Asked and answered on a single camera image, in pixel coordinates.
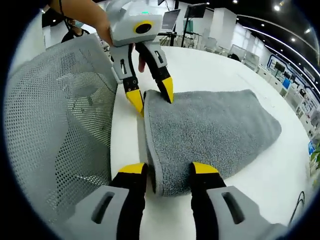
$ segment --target white table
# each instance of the white table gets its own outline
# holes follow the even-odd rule
[[[261,76],[238,61],[195,49],[169,46],[162,49],[175,93],[251,89],[261,105],[280,122],[282,133],[278,140],[243,170],[225,179],[225,183],[255,201],[269,222],[287,225],[300,191],[306,188],[309,142],[291,107]],[[145,73],[138,72],[138,53],[133,52],[132,59],[142,94],[149,89],[157,90],[147,67]],[[143,119],[126,99],[123,85],[119,85],[111,129],[112,177],[125,165],[147,161],[143,131]],[[149,186],[140,239],[195,240],[191,195],[155,197]]]

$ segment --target face mask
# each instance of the face mask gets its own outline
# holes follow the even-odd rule
[[[74,24],[74,26],[75,26],[75,27],[77,27],[77,28],[81,28],[83,25],[84,25],[84,23],[82,23],[82,22],[80,22],[80,21],[75,20],[75,24]]]

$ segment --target gray towel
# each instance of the gray towel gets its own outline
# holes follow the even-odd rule
[[[209,164],[226,179],[270,147],[280,123],[251,90],[174,94],[173,104],[149,90],[144,123],[153,190],[158,196],[190,191],[191,162]]]

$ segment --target gray mesh chair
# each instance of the gray mesh chair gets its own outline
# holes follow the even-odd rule
[[[57,225],[111,181],[110,136],[117,82],[94,35],[57,44],[9,79],[5,143],[21,190]]]

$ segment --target robotic arm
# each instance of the robotic arm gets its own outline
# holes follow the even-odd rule
[[[114,59],[112,73],[123,82],[127,99],[143,116],[143,98],[132,64],[131,53],[135,49],[148,65],[163,98],[174,100],[173,82],[167,70],[167,59],[155,38],[162,25],[163,16],[154,7],[142,1],[113,0],[106,8],[110,21],[113,46],[110,53]]]

